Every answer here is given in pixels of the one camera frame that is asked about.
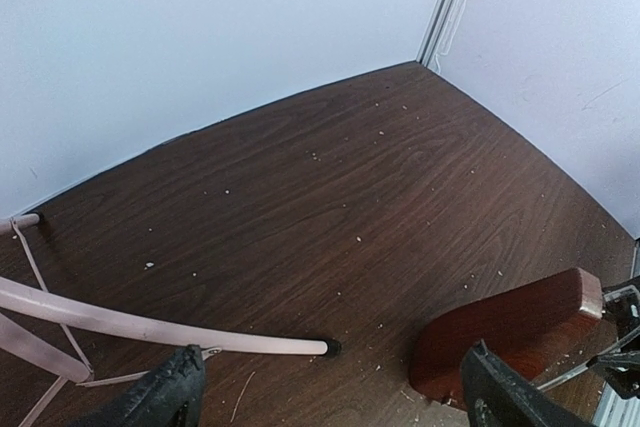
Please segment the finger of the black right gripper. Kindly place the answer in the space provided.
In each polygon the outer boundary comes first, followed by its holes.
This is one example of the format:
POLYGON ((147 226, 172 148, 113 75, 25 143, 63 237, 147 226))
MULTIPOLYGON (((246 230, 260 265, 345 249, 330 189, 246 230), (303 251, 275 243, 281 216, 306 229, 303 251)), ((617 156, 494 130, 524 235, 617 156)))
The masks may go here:
POLYGON ((609 352, 590 359, 587 368, 602 377, 623 400, 639 398, 639 352, 609 352))
POLYGON ((634 285, 605 290, 603 301, 603 318, 615 325, 618 337, 639 326, 639 291, 634 285))

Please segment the clear plastic metronome cover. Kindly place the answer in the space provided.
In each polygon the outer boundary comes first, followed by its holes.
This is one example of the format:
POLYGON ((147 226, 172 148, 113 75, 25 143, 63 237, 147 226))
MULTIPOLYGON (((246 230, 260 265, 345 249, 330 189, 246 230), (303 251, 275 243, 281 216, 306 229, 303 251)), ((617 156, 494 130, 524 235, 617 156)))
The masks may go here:
MULTIPOLYGON (((608 287, 605 288, 605 290, 607 289, 611 289, 611 288, 616 288, 616 287, 623 287, 623 286, 627 286, 627 285, 634 285, 638 291, 639 291, 639 279, 638 278, 633 278, 629 281, 623 282, 621 284, 618 284, 616 286, 612 286, 612 287, 608 287)), ((635 328, 631 333, 629 333, 628 335, 624 336, 624 337, 618 337, 617 336, 617 340, 611 344, 610 346, 606 347, 603 351, 601 351, 600 353, 598 353, 597 355, 602 355, 602 354, 607 354, 609 352, 625 352, 625 351, 638 351, 639 352, 639 326, 637 328, 635 328)), ((553 389, 557 386, 560 386, 562 384, 564 384, 565 382, 568 382, 569 380, 573 379, 574 377, 577 377, 581 374, 583 374, 584 372, 587 372, 589 369, 587 368, 587 363, 590 360, 586 360, 585 362, 578 364, 577 366, 571 368, 570 370, 563 372, 562 374, 556 376, 555 378, 553 378, 552 380, 549 380, 545 383, 542 383, 538 386, 538 389, 541 391, 548 391, 550 389, 553 389)))

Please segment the dark red wooden metronome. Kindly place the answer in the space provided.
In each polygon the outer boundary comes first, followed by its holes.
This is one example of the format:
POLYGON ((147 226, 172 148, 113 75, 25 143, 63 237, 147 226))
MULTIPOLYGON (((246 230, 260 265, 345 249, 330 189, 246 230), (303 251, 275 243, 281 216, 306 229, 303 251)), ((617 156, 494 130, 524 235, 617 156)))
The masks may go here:
POLYGON ((527 380, 581 343, 601 322, 603 289, 572 268, 451 310, 421 331, 408 369, 410 386, 429 400, 466 408, 460 365, 477 342, 527 380))

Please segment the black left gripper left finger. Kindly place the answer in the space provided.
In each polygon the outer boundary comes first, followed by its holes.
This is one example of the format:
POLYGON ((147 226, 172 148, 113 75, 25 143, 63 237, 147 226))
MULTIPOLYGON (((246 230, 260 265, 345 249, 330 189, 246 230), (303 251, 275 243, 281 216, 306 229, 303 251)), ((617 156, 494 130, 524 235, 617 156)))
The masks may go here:
POLYGON ((122 395, 86 414, 73 426, 197 426, 206 385, 201 348, 177 349, 122 395))

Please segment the pink music stand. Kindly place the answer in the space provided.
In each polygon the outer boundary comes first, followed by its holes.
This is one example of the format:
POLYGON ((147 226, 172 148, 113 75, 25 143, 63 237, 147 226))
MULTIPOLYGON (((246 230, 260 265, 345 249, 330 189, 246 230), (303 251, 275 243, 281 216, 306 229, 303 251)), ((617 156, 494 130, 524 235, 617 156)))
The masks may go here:
POLYGON ((1 220, 1 234, 13 231, 19 238, 41 289, 1 277, 1 307, 61 326, 80 360, 50 345, 1 314, 1 349, 47 372, 57 380, 34 405, 19 426, 32 426, 44 408, 68 381, 78 386, 95 387, 122 382, 137 382, 147 372, 93 381, 93 369, 68 326, 144 342, 178 347, 197 345, 204 362, 219 352, 253 354, 335 356, 341 344, 331 340, 289 339, 232 333, 175 324, 71 300, 52 294, 39 272, 26 238, 19 227, 36 225, 41 218, 31 213, 1 220))

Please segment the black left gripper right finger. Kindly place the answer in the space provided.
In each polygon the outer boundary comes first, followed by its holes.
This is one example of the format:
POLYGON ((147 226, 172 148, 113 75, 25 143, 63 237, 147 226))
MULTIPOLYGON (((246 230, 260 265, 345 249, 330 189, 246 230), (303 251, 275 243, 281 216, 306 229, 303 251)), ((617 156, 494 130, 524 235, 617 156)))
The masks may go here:
POLYGON ((460 367, 463 399, 472 426, 588 427, 590 424, 547 399, 494 355, 475 343, 460 367))

